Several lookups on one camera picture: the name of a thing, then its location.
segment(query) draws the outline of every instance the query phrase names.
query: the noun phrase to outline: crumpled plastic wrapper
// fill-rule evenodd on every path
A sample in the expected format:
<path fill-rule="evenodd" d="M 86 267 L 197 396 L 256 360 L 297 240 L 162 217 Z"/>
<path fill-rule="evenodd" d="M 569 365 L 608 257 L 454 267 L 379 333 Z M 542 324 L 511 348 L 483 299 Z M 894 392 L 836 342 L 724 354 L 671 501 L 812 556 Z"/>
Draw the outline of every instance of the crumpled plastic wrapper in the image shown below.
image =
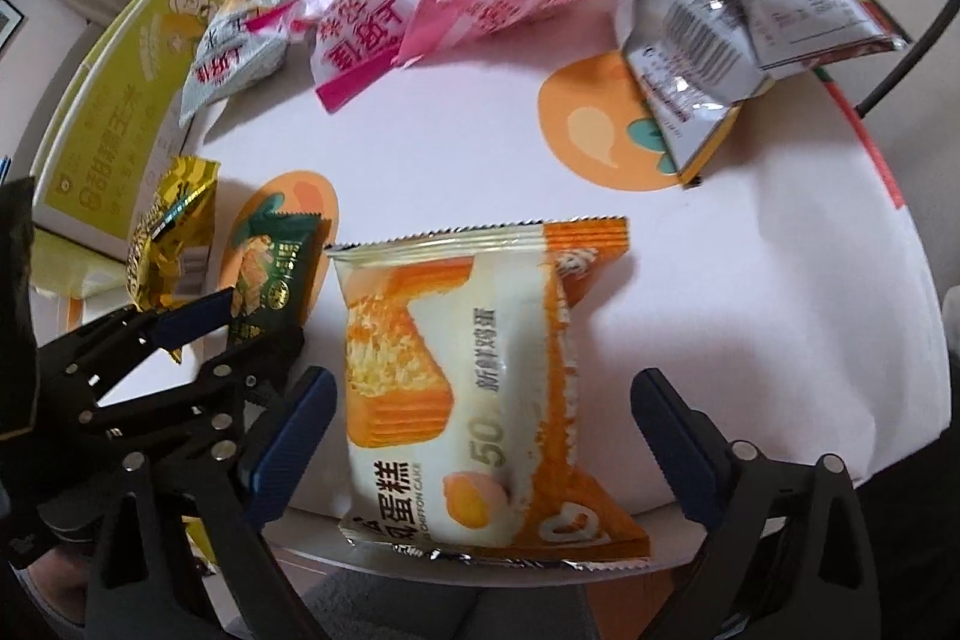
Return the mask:
<path fill-rule="evenodd" d="M 317 97 L 334 112 L 390 71 L 413 12 L 410 0 L 298 0 L 250 28 L 310 42 Z"/>
<path fill-rule="evenodd" d="M 251 30 L 248 24 L 292 1 L 296 0 L 224 0 L 184 83 L 181 128 L 200 108 L 250 87 L 283 65 L 288 44 L 283 31 Z"/>
<path fill-rule="evenodd" d="M 874 0 L 618 0 L 614 26 L 685 184 L 775 80 L 906 44 Z"/>

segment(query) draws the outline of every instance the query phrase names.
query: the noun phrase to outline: silver foil package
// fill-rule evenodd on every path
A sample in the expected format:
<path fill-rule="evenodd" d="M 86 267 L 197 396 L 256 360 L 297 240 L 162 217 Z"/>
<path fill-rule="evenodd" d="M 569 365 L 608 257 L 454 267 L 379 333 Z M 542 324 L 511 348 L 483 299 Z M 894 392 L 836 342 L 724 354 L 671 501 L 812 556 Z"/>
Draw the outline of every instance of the silver foil package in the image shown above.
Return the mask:
<path fill-rule="evenodd" d="M 774 81 L 906 44 L 874 0 L 618 0 L 614 27 L 685 184 Z"/>

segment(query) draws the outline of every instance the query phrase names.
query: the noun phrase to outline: gold foil wrapper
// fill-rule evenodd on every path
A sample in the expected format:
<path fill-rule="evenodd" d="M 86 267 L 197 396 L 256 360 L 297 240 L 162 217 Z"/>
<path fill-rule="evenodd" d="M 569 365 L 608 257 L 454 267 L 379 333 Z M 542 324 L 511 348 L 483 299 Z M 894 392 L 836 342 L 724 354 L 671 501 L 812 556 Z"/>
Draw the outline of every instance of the gold foil wrapper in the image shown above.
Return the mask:
<path fill-rule="evenodd" d="M 219 168 L 181 156 L 160 179 L 127 258 L 127 290 L 138 310 L 177 307 L 203 295 Z"/>

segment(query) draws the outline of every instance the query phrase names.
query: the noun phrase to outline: orange snack package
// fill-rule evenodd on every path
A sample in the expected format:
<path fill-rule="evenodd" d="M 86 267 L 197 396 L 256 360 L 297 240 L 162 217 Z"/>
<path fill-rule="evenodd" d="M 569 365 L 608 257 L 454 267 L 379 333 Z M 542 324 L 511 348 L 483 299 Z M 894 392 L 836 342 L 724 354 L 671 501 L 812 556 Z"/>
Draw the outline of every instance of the orange snack package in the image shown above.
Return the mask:
<path fill-rule="evenodd" d="M 347 302 L 352 540 L 528 561 L 643 560 L 577 467 L 569 310 L 628 249 L 623 218 L 333 247 Z"/>

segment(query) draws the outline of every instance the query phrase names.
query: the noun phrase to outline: blue gripper pad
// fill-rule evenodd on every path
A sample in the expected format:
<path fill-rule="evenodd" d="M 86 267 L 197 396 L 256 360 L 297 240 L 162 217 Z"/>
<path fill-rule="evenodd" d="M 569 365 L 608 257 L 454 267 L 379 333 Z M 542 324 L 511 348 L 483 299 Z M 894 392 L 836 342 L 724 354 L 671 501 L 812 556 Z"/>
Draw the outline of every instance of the blue gripper pad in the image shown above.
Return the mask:
<path fill-rule="evenodd" d="M 714 531 L 720 528 L 725 513 L 719 477 L 704 456 L 696 434 L 683 421 L 682 412 L 675 409 L 656 384 L 656 377 L 662 378 L 661 373 L 647 369 L 634 378 L 631 413 L 680 503 L 683 516 L 703 524 L 707 531 Z M 677 403 L 683 405 L 679 396 Z"/>
<path fill-rule="evenodd" d="M 218 290 L 162 314 L 152 329 L 154 346 L 174 350 L 227 325 L 230 322 L 232 298 L 233 289 Z"/>
<path fill-rule="evenodd" d="M 283 515 L 337 411 L 337 381 L 328 370 L 308 367 L 298 386 L 305 381 L 309 388 L 251 474 L 251 503 L 246 517 L 257 531 Z"/>

